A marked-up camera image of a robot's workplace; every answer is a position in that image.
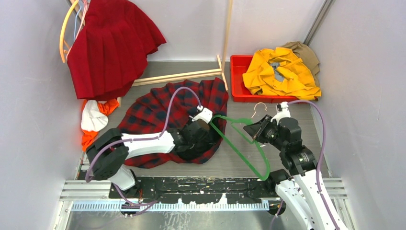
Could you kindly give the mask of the green hanger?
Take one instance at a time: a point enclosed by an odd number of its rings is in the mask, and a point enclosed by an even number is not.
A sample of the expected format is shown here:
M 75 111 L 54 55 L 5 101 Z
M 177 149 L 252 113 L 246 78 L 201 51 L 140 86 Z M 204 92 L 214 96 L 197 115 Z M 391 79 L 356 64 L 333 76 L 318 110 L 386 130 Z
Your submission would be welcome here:
M 216 177 L 256 177 L 265 180 L 271 170 L 265 144 L 254 141 L 243 129 L 259 121 L 272 106 L 264 103 L 229 102 L 226 115 L 216 117 L 225 121 L 226 129 L 221 135 L 223 141 L 215 157 L 210 161 L 210 175 Z

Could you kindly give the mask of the dark plaid garment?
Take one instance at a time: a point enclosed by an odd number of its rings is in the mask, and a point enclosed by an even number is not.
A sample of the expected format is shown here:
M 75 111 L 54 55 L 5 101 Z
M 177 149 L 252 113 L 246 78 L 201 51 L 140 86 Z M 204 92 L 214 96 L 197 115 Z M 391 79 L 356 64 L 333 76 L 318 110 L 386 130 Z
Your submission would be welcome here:
M 118 128 L 127 134 L 148 134 L 161 132 L 166 117 L 169 118 L 168 128 L 182 128 L 191 122 L 191 117 L 197 115 L 196 107 L 201 104 L 214 115 L 227 113 L 228 92 L 224 82 L 215 78 L 195 82 L 184 80 L 178 83 L 168 83 L 161 88 L 153 88 L 149 93 L 139 97 L 126 111 Z M 150 169 L 166 162 L 204 164 L 218 150 L 222 138 L 213 128 L 210 138 L 196 148 L 176 153 L 153 153 L 127 159 L 125 164 L 138 168 Z

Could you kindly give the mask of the red skirt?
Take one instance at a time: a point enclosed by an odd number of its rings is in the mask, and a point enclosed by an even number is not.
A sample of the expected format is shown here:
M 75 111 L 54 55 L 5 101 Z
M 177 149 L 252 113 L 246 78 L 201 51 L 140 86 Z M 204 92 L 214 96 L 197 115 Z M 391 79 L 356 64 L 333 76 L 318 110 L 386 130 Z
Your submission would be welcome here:
M 67 58 L 76 97 L 107 101 L 123 97 L 148 66 L 147 56 L 166 39 L 129 0 L 92 0 L 85 26 Z

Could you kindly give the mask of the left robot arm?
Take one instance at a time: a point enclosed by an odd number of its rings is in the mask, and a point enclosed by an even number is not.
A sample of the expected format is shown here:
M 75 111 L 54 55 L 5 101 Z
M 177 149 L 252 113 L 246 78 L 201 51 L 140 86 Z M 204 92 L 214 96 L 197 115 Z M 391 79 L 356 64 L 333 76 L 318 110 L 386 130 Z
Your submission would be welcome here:
M 126 134 L 112 128 L 86 150 L 90 167 L 85 180 L 108 180 L 128 198 L 133 198 L 140 186 L 135 174 L 124 165 L 126 160 L 173 153 L 183 161 L 192 161 L 211 150 L 219 140 L 214 128 L 201 119 L 163 133 Z

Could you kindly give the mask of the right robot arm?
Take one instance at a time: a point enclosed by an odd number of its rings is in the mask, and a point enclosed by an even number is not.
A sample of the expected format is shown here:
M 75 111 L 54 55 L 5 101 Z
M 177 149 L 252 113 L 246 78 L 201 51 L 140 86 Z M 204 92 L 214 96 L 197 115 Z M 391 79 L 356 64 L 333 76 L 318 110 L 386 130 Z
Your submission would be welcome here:
M 276 121 L 266 115 L 243 129 L 253 140 L 279 150 L 285 168 L 269 174 L 266 191 L 282 199 L 302 229 L 347 229 L 326 192 L 314 154 L 303 145 L 302 130 L 296 119 L 284 117 Z

